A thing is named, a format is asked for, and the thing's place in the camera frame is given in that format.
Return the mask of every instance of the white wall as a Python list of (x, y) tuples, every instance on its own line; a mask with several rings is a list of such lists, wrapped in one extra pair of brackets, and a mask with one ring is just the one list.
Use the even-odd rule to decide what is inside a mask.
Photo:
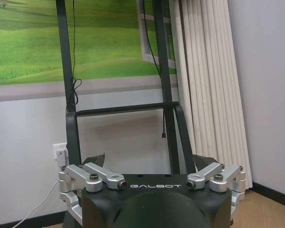
[[(178, 100), (177, 88), (173, 89)], [(160, 89), (82, 95), (77, 109), (157, 103)], [(22, 219), (57, 180), (52, 144), (66, 141), (65, 98), (0, 102), (0, 224)], [(169, 173), (162, 112), (79, 119), (83, 159), (106, 154), (122, 173)], [(32, 216), (66, 210), (58, 187)]]
[(228, 0), (254, 182), (285, 193), (285, 0)]

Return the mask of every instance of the wooden floor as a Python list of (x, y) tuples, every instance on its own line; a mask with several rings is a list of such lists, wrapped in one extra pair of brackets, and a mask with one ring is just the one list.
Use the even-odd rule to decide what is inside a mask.
[[(62, 225), (47, 228), (62, 228)], [(248, 190), (232, 228), (285, 228), (285, 206)]]

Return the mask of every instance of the galbot logo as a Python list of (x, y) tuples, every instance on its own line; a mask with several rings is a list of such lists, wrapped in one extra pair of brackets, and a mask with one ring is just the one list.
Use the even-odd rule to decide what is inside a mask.
[(150, 185), (150, 184), (131, 184), (130, 188), (132, 189), (140, 189), (140, 188), (145, 188), (145, 189), (172, 189), (172, 188), (180, 188), (181, 184), (156, 184), (156, 185)]

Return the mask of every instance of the electrical cord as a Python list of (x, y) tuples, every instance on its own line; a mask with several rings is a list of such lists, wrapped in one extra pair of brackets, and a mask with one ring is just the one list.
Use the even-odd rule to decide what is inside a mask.
[[(154, 56), (154, 53), (152, 51), (150, 38), (149, 38), (149, 34), (148, 34), (148, 26), (147, 26), (146, 9), (145, 9), (145, 2), (144, 2), (144, 0), (142, 0), (142, 3), (143, 3), (142, 4), (143, 21), (144, 21), (144, 27), (145, 27), (145, 32), (146, 32), (148, 45), (149, 45), (149, 48), (150, 48), (150, 52), (151, 52), (151, 55), (152, 55), (152, 58), (153, 58), (153, 61), (154, 61), (154, 64), (155, 64), (158, 76), (161, 77), (161, 72), (160, 72), (160, 69), (158, 68), (158, 65), (156, 64), (155, 56)], [(163, 112), (162, 112), (162, 134), (161, 134), (161, 136), (162, 136), (161, 137), (162, 139), (166, 139), (166, 133), (165, 133), (165, 109), (163, 109)]]
[[(75, 47), (76, 47), (76, 43), (75, 43), (75, 37), (76, 37), (76, 17), (75, 17), (75, 0), (73, 0), (73, 20), (74, 20), (74, 43), (73, 43), (73, 68), (72, 68), (72, 78), (71, 78), (71, 84), (72, 84), (72, 91), (71, 91), (71, 94), (69, 96), (69, 98), (67, 99), (67, 103), (66, 103), (66, 114), (67, 114), (67, 108), (70, 106), (70, 105), (73, 105), (75, 106), (76, 104), (78, 104), (79, 100), (78, 100), (78, 95), (76, 93), (76, 89), (78, 87), (81, 86), (82, 84), (82, 80), (79, 78), (79, 79), (76, 79), (74, 77), (74, 70), (75, 70), (75, 65), (76, 65), (76, 56), (75, 56)], [(75, 103), (71, 104), (70, 103), (70, 100), (71, 100), (71, 97), (72, 96), (75, 96)]]
[(38, 207), (40, 207), (50, 196), (50, 194), (52, 193), (52, 191), (54, 190), (55, 186), (57, 185), (58, 180), (55, 182), (55, 184), (53, 185), (53, 187), (51, 188), (51, 190), (49, 191), (49, 193), (47, 194), (47, 196), (44, 198), (44, 200), (42, 200), (41, 203), (39, 203), (36, 207), (34, 207), (34, 209), (23, 219), (21, 220), (19, 223), (17, 223), (16, 225), (14, 225), (12, 228), (16, 228), (17, 226), (19, 226), (22, 222), (24, 222)]
[(157, 64), (156, 64), (156, 60), (155, 60), (155, 57), (154, 57), (154, 54), (153, 54), (153, 51), (152, 51), (152, 47), (151, 47), (151, 43), (150, 43), (150, 38), (149, 38), (149, 34), (148, 34), (148, 26), (147, 26), (146, 9), (145, 9), (144, 0), (142, 0), (142, 3), (143, 3), (143, 4), (142, 4), (143, 21), (144, 21), (144, 27), (145, 27), (145, 32), (146, 32), (146, 36), (147, 36), (148, 45), (149, 45), (150, 52), (151, 52), (151, 55), (152, 55), (152, 58), (153, 58), (155, 67), (156, 67), (156, 69), (157, 69), (158, 75), (159, 75), (159, 77), (161, 77), (160, 69), (158, 68), (158, 66), (157, 66)]

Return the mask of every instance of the metal clamp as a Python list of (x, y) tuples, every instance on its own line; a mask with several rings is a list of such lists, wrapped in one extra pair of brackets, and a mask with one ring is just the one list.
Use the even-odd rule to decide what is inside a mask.
[(227, 191), (228, 185), (240, 174), (240, 172), (240, 166), (238, 165), (227, 167), (222, 173), (215, 174), (210, 178), (210, 189), (216, 192)]
[(97, 173), (110, 189), (123, 190), (127, 186), (122, 174), (110, 172), (91, 162), (85, 164), (82, 168), (89, 173)]
[(232, 196), (231, 196), (231, 219), (233, 219), (235, 213), (237, 212), (238, 209), (238, 203), (244, 199), (245, 197), (245, 192), (236, 192), (232, 191)]
[(82, 209), (79, 205), (78, 197), (74, 192), (61, 192), (60, 199), (66, 202), (67, 211), (82, 226)]
[(236, 192), (244, 192), (246, 190), (246, 172), (241, 167), (240, 174), (228, 185), (228, 188)]
[(93, 178), (90, 173), (75, 166), (69, 165), (59, 172), (60, 192), (81, 190), (86, 188), (88, 192), (100, 191), (103, 187), (101, 178)]
[(187, 177), (187, 187), (190, 190), (202, 189), (214, 174), (220, 173), (221, 171), (221, 164), (213, 162), (199, 172), (189, 174)]

